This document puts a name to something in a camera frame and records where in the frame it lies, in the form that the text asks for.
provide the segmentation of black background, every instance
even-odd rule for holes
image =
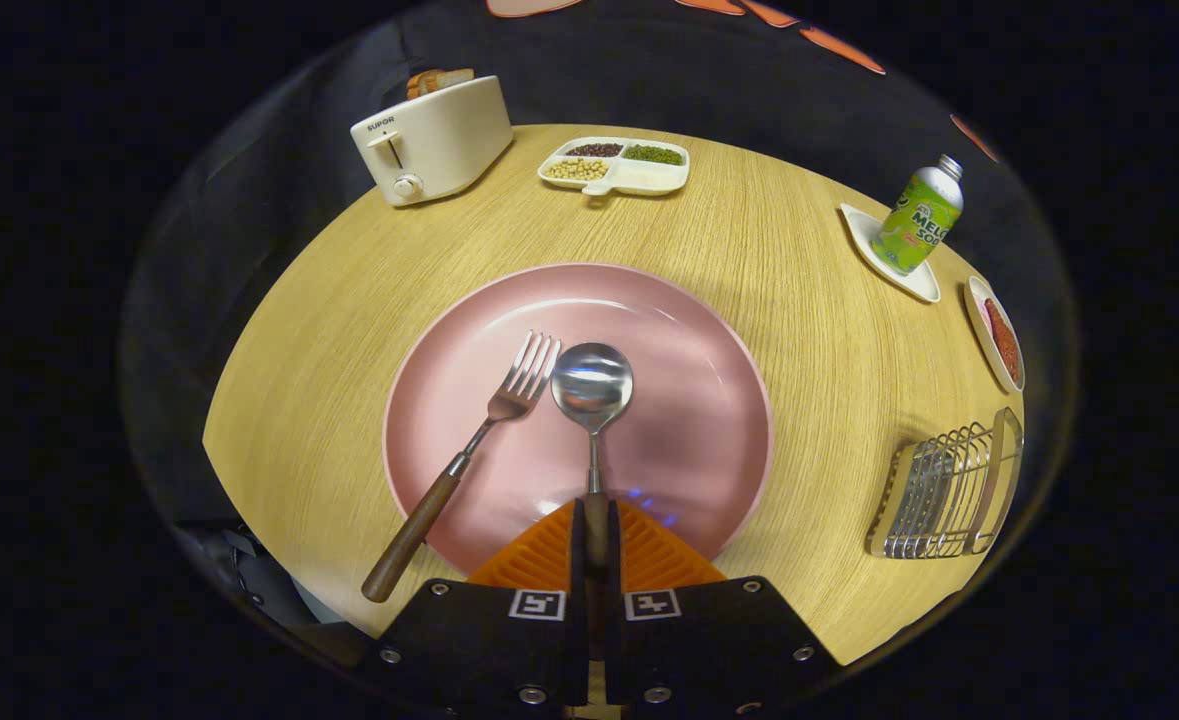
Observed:
[[[960,610],[809,714],[1177,711],[1179,6],[780,5],[996,143],[1050,216],[1087,352],[1081,430],[1041,523]],[[113,342],[136,243],[187,160],[393,9],[0,4],[5,711],[378,716],[176,550],[124,447]]]

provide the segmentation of white tray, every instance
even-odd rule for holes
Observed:
[[[607,174],[595,179],[594,181],[572,181],[572,179],[562,178],[551,178],[545,174],[545,170],[549,169],[560,160],[568,160],[571,158],[577,158],[577,156],[566,156],[567,150],[572,147],[579,147],[581,145],[588,145],[588,143],[617,143],[620,145],[620,152],[615,158],[594,158],[594,156],[579,156],[586,160],[602,160],[607,163]],[[621,156],[625,154],[626,150],[633,147],[634,145],[650,145],[653,147],[665,147],[666,150],[672,150],[677,154],[681,156],[681,165],[670,165],[666,163],[652,163],[648,160],[627,160]],[[547,181],[548,184],[556,184],[559,187],[575,187],[580,189],[580,192],[585,194],[607,194],[612,190],[617,192],[625,192],[627,194],[666,194],[667,192],[673,192],[677,189],[686,184],[686,177],[689,177],[691,170],[691,156],[686,152],[685,147],[677,145],[671,145],[671,143],[657,143],[654,140],[637,140],[633,137],[578,137],[575,140],[568,143],[562,143],[561,147],[558,147],[552,156],[545,158],[544,163],[540,163],[540,169],[536,171],[540,179]]]
[[[922,264],[917,265],[909,275],[901,275],[887,267],[887,264],[877,255],[874,255],[872,247],[869,246],[869,242],[882,229],[882,220],[864,213],[862,210],[851,209],[845,202],[839,205],[839,209],[842,218],[847,219],[847,227],[851,231],[851,242],[859,251],[859,258],[864,258],[869,266],[877,270],[878,275],[889,279],[900,290],[922,300],[940,302],[940,283],[936,282],[936,273],[931,272],[931,265],[927,264],[927,260],[922,260]]]
[[[1025,352],[1020,352],[1020,338],[1015,333],[1015,325],[1006,316],[1006,310],[1001,302],[993,295],[990,286],[984,280],[973,275],[967,282],[963,292],[963,302],[967,305],[967,315],[971,319],[971,329],[976,331],[976,341],[984,348],[984,357],[990,362],[993,377],[997,378],[997,384],[1008,392],[1022,392],[1025,390]],[[1006,372],[1006,364],[1002,363],[1002,355],[997,351],[997,343],[993,342],[993,324],[990,316],[984,310],[984,302],[993,300],[997,306],[997,313],[1002,316],[1002,322],[1010,329],[1012,337],[1015,338],[1015,361],[1020,369],[1020,382],[1012,379],[1012,374]]]

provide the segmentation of pink plate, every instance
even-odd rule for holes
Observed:
[[[606,342],[634,368],[634,398],[602,435],[608,495],[633,502],[705,557],[758,506],[771,469],[768,388],[720,316],[656,275],[547,265],[507,275],[449,308],[393,379],[384,469],[406,515],[487,416],[529,329],[562,346]],[[476,570],[544,515],[585,493],[590,438],[549,389],[531,415],[492,429],[428,542]]]

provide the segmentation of white saucer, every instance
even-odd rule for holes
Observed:
[[[885,263],[878,259],[878,256],[872,253],[872,247],[869,246],[869,242],[882,229],[882,220],[874,219],[872,214],[864,213],[862,210],[851,209],[845,202],[839,205],[839,209],[842,217],[847,219],[847,227],[851,231],[851,242],[855,243],[855,249],[859,251],[859,256],[869,266],[917,299],[940,302],[940,283],[936,282],[936,273],[931,272],[931,265],[928,265],[927,260],[922,260],[922,264],[917,265],[909,275],[896,273],[895,270],[887,267]]]

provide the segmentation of bottle cap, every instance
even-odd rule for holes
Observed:
[[[961,167],[961,165],[959,165],[949,156],[941,156],[940,163],[936,164],[936,167],[943,170],[946,174],[954,178],[955,181],[963,179],[963,167]]]

